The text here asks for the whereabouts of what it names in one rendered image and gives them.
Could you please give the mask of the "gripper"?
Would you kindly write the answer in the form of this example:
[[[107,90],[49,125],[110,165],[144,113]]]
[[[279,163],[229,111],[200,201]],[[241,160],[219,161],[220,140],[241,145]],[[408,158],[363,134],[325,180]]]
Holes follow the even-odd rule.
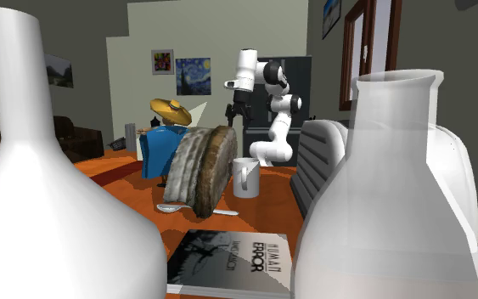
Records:
[[[246,90],[235,89],[233,91],[233,104],[228,104],[225,116],[228,119],[228,126],[233,125],[233,119],[237,115],[235,106],[242,107],[242,115],[245,121],[251,120],[250,98],[252,92]]]

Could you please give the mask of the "blue starry night painting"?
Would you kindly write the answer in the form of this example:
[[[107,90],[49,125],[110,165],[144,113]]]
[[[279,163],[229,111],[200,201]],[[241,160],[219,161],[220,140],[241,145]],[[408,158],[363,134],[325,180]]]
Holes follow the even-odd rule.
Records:
[[[211,95],[211,59],[176,59],[177,95]]]

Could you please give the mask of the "white mug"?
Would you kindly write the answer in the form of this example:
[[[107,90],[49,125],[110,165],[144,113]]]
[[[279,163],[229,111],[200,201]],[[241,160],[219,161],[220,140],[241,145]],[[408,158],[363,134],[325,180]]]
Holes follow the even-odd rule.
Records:
[[[233,194],[238,198],[251,199],[259,195],[260,164],[255,158],[242,157],[233,160]]]

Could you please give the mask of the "brown bread slice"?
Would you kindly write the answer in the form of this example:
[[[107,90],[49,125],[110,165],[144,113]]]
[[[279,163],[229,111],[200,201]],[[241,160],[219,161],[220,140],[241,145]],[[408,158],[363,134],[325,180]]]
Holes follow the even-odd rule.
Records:
[[[197,217],[210,217],[232,177],[237,150],[232,127],[190,128],[173,157],[163,201],[183,203]]]

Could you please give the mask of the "dark cabinet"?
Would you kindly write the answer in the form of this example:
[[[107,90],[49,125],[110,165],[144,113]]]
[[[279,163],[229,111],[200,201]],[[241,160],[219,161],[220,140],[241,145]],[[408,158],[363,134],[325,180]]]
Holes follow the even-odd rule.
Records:
[[[287,136],[287,142],[293,149],[293,155],[287,162],[274,162],[275,166],[296,166],[297,147],[301,127],[304,121],[309,120],[310,92],[311,92],[311,56],[294,57],[265,57],[258,59],[261,62],[277,61],[284,69],[290,85],[290,94],[297,94],[301,98],[300,110],[292,116],[292,122]],[[250,145],[256,141],[269,141],[268,130],[272,125],[276,113],[266,108],[268,93],[263,84],[256,84],[251,95],[251,120],[247,129],[243,129],[243,156],[250,157]]]

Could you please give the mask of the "figure with yellow hat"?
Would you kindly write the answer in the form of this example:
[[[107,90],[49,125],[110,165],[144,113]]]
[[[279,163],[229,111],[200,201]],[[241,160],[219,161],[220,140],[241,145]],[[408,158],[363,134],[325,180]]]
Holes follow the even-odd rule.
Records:
[[[138,129],[143,154],[143,178],[161,177],[158,187],[166,187],[172,160],[188,125],[192,122],[190,113],[176,100],[152,99],[150,109],[162,118],[154,118],[151,127]]]

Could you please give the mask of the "white grey toaster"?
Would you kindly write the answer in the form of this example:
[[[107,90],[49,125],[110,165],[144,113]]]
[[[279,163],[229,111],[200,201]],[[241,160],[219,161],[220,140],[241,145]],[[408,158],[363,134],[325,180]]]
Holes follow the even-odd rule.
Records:
[[[344,157],[347,124],[346,121],[310,120],[301,128],[295,151],[297,170],[290,179],[290,187],[302,216],[311,209],[319,190]],[[434,145],[428,150],[428,164],[443,177],[478,236],[477,192],[468,150],[462,140],[445,127],[430,124],[429,129]]]

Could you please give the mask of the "grey cylindrical bin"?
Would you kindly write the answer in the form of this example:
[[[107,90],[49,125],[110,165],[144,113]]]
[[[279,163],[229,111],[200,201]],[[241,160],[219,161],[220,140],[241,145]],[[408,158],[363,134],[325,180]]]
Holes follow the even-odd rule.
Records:
[[[137,134],[136,126],[134,123],[127,123],[125,125],[125,141],[126,150],[129,152],[137,151]]]

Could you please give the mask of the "silver spoon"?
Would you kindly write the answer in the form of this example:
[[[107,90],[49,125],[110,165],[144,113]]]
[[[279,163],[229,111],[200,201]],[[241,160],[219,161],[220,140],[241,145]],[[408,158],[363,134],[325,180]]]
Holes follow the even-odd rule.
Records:
[[[189,210],[192,210],[191,206],[188,205],[176,205],[176,204],[165,204],[165,203],[160,203],[156,205],[156,208],[161,211],[161,212],[166,212],[166,213],[173,213],[177,212],[183,208],[187,208]],[[230,210],[220,210],[220,209],[214,209],[214,213],[220,214],[220,215],[227,215],[227,216],[238,216],[239,213],[237,211],[230,211]]]

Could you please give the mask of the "brown framed window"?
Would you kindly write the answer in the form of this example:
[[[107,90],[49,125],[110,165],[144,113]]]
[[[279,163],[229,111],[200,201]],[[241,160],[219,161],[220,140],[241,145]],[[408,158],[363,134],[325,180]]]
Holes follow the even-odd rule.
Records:
[[[351,81],[396,69],[402,0],[357,0],[344,19],[340,110],[349,110]]]

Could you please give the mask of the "grey black book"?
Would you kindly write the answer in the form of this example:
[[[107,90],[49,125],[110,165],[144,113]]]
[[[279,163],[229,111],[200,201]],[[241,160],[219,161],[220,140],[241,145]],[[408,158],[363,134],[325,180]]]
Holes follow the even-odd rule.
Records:
[[[167,263],[167,292],[231,299],[290,299],[285,234],[190,229]]]

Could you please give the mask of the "brown sofa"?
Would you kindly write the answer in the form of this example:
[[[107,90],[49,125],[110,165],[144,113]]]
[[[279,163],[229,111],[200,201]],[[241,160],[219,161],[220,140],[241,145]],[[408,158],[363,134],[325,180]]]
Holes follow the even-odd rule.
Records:
[[[73,163],[104,155],[104,143],[99,130],[75,127],[67,116],[54,116],[53,122],[60,147]]]

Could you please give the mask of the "clear glass flask vase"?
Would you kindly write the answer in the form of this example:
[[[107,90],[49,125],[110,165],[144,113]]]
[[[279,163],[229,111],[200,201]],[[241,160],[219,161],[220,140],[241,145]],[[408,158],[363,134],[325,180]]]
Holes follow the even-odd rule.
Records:
[[[354,83],[346,153],[306,216],[292,299],[478,299],[478,243],[427,154],[443,73]]]

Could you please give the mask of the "white narrow-neck vase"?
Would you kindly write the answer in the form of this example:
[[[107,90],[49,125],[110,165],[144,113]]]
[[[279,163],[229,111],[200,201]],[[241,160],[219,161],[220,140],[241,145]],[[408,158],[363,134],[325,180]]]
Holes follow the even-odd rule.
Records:
[[[0,299],[165,299],[156,226],[55,137],[37,18],[0,8]]]

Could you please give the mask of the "colourful square wall picture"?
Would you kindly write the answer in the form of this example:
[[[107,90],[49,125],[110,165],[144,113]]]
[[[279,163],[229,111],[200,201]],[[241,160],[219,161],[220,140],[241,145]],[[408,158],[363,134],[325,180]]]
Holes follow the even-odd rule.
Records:
[[[174,75],[174,54],[172,49],[157,49],[151,51],[152,74]]]

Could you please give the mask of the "blue framed wall picture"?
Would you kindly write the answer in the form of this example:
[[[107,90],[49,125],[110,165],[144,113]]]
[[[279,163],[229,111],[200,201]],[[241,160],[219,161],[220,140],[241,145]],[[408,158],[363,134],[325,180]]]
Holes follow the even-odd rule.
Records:
[[[340,19],[340,14],[341,0],[327,0],[323,6],[322,39],[329,34],[336,22]]]

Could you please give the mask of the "dark landscape wall picture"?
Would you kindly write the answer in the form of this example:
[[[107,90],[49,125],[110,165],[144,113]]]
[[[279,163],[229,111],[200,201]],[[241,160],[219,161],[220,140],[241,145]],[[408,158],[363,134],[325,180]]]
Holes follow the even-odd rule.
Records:
[[[44,54],[48,84],[58,87],[74,87],[72,65],[68,59],[52,54]]]

